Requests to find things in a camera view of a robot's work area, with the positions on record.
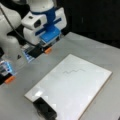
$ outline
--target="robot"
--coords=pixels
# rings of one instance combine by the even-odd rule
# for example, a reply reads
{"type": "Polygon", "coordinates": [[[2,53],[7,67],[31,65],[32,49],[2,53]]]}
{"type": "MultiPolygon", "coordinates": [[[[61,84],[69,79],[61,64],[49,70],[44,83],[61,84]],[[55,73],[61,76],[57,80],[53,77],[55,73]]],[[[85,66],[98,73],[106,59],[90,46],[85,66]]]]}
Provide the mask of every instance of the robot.
{"type": "Polygon", "coordinates": [[[28,4],[30,12],[21,20],[20,15],[0,4],[0,47],[4,55],[0,59],[0,75],[6,76],[18,71],[28,62],[26,51],[38,51],[53,44],[66,27],[64,9],[56,9],[52,0],[12,0],[16,4],[28,4]],[[20,46],[14,36],[7,34],[22,23],[24,26],[25,46],[20,46]]]}
{"type": "Polygon", "coordinates": [[[17,71],[27,63],[27,60],[18,40],[14,36],[9,36],[8,33],[13,31],[12,27],[16,29],[21,24],[21,17],[16,11],[10,10],[2,4],[0,4],[0,8],[0,47],[4,51],[0,63],[9,63],[9,66],[11,65],[14,71],[17,71]]]}
{"type": "Polygon", "coordinates": [[[24,37],[34,45],[45,47],[61,35],[67,21],[64,9],[55,9],[52,0],[24,0],[30,12],[22,20],[24,37]]]}

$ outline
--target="white sheet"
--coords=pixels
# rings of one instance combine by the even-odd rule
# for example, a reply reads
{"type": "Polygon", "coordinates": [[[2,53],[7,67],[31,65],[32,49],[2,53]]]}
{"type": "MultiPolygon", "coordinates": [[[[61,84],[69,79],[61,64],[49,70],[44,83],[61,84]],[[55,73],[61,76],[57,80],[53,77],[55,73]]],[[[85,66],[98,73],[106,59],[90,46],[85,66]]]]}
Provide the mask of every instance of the white sheet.
{"type": "Polygon", "coordinates": [[[32,102],[42,97],[57,112],[57,120],[78,120],[111,74],[70,54],[25,97],[32,102]]]}

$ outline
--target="black object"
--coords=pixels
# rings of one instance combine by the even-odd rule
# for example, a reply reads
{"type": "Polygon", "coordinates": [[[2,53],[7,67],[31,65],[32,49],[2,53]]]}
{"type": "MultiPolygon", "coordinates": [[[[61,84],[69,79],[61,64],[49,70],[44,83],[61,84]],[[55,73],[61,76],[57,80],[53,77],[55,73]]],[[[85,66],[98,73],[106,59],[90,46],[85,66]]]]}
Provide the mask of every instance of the black object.
{"type": "Polygon", "coordinates": [[[41,25],[41,21],[38,20],[38,21],[35,22],[34,27],[37,28],[37,27],[39,27],[40,25],[41,25]]]}
{"type": "Polygon", "coordinates": [[[46,120],[55,120],[57,117],[57,113],[42,98],[36,100],[33,105],[38,114],[41,114],[46,120]]]}
{"type": "Polygon", "coordinates": [[[32,16],[29,16],[29,18],[30,18],[30,19],[33,19],[33,17],[32,17],[32,16]]]}
{"type": "Polygon", "coordinates": [[[9,77],[11,77],[12,74],[8,73],[6,76],[3,76],[1,73],[0,73],[0,85],[2,85],[9,77]]]}
{"type": "Polygon", "coordinates": [[[3,56],[4,52],[2,50],[2,48],[0,48],[0,58],[3,56]]]}
{"type": "Polygon", "coordinates": [[[33,50],[31,50],[30,52],[28,52],[28,54],[34,58],[37,58],[39,55],[41,55],[43,53],[42,48],[41,47],[35,47],[33,50]]]}

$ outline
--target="white table surface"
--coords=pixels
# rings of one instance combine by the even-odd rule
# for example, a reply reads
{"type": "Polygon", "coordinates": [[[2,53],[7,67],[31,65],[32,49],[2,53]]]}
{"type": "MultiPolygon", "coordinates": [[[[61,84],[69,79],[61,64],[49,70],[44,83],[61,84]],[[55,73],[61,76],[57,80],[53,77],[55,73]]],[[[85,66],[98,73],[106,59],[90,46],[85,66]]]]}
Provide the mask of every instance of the white table surface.
{"type": "Polygon", "coordinates": [[[80,120],[118,120],[120,116],[120,50],[69,33],[53,46],[49,55],[41,55],[21,69],[10,85],[0,87],[0,120],[42,120],[24,94],[49,73],[68,54],[74,54],[113,72],[112,77],[80,120]]]}

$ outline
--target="blue part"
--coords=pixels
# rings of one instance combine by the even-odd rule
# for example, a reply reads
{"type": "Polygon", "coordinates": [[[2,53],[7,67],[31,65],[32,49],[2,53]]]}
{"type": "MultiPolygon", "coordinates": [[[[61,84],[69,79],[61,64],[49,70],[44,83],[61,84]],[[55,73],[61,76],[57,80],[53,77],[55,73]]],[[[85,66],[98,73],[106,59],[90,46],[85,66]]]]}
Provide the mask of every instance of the blue part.
{"type": "MultiPolygon", "coordinates": [[[[55,24],[57,24],[57,23],[59,23],[60,21],[61,21],[62,19],[61,18],[59,18],[58,20],[56,20],[56,21],[54,21],[53,23],[54,23],[54,25],[55,24]]],[[[46,29],[45,28],[43,28],[43,29],[41,29],[41,30],[39,30],[39,31],[37,31],[36,33],[35,33],[35,36],[37,36],[37,35],[39,35],[39,34],[41,34],[42,32],[44,32],[46,29]]]]}
{"type": "Polygon", "coordinates": [[[53,23],[53,21],[54,21],[55,18],[56,18],[55,8],[54,8],[54,7],[51,8],[50,10],[48,10],[48,11],[45,11],[45,12],[32,12],[32,14],[34,14],[34,15],[45,14],[46,17],[47,17],[48,24],[53,23]]]}
{"type": "Polygon", "coordinates": [[[48,11],[45,12],[32,12],[34,15],[40,15],[40,14],[45,14],[47,17],[47,24],[44,25],[44,28],[36,32],[36,36],[45,31],[43,35],[40,36],[40,39],[42,39],[45,43],[50,42],[53,40],[55,37],[60,35],[60,30],[55,27],[55,24],[61,21],[61,19],[58,19],[56,21],[56,15],[55,15],[55,8],[51,8],[48,11]]]}
{"type": "Polygon", "coordinates": [[[42,39],[45,43],[50,42],[55,37],[60,35],[60,30],[57,27],[53,26],[50,29],[52,31],[47,31],[46,33],[40,36],[40,39],[42,39]]]}

